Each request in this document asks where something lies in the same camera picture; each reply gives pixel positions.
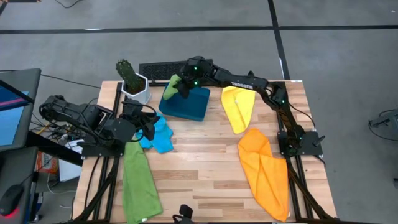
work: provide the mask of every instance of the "wooden tabletop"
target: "wooden tabletop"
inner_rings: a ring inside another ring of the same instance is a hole
[[[98,104],[112,109],[116,94],[117,81],[102,83]],[[301,81],[286,81],[289,101],[297,109],[310,114],[304,85]],[[164,212],[148,222],[173,222],[172,215],[178,214],[181,204],[193,208],[193,220],[196,222],[273,222],[275,221],[254,200],[239,161],[237,143],[243,134],[233,134],[231,125],[221,105],[221,88],[209,88],[210,100],[203,122],[190,121],[173,116],[166,116],[167,124],[174,132],[172,142],[174,150],[159,154],[155,149],[145,150],[150,169],[155,179],[157,191]],[[158,109],[164,87],[151,87],[152,99],[149,105]],[[313,125],[304,115],[292,110],[298,124],[311,130]],[[274,157],[281,157],[277,142],[277,116],[256,94],[255,105],[248,129],[257,128],[266,135]],[[83,211],[88,179],[96,158],[84,161],[81,172],[73,217]],[[331,216],[336,216],[335,206],[323,164],[313,156],[302,156],[303,168],[309,191],[318,203]],[[102,159],[95,169],[88,194],[89,201],[98,189]],[[126,222],[123,211],[123,159],[118,170],[111,222]],[[297,189],[301,214],[305,217],[302,194]],[[105,192],[101,203],[100,218],[104,218]],[[290,216],[294,221],[294,211],[289,193]]]

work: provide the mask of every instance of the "orange towel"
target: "orange towel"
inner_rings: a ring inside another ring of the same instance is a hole
[[[250,129],[238,144],[239,157],[257,203],[272,217],[286,221],[289,213],[287,164],[272,157],[267,137]]]

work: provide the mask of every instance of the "green cloth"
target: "green cloth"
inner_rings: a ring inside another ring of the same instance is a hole
[[[163,212],[147,158],[139,142],[124,150],[123,208],[128,224],[141,223]]]
[[[174,94],[178,93],[178,90],[174,88],[173,86],[177,84],[178,81],[180,81],[181,78],[178,75],[172,75],[169,81],[169,85],[167,86],[166,90],[163,93],[163,99],[168,100],[170,99]]]

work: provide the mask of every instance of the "blue foam block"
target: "blue foam block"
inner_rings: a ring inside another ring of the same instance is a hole
[[[194,121],[203,121],[206,115],[209,96],[209,89],[193,88],[189,91],[189,96],[187,99],[182,98],[181,94],[179,93],[174,94],[174,96],[168,100],[165,100],[162,97],[159,110],[165,115]]]
[[[21,119],[24,107],[0,111],[0,146],[11,145]]]

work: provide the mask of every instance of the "yellow cloth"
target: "yellow cloth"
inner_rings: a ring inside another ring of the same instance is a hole
[[[229,86],[223,88],[221,102],[235,134],[248,128],[256,92]]]
[[[289,188],[285,159],[272,157],[267,137],[250,129],[238,143],[239,157],[257,203],[272,217],[286,221]]]

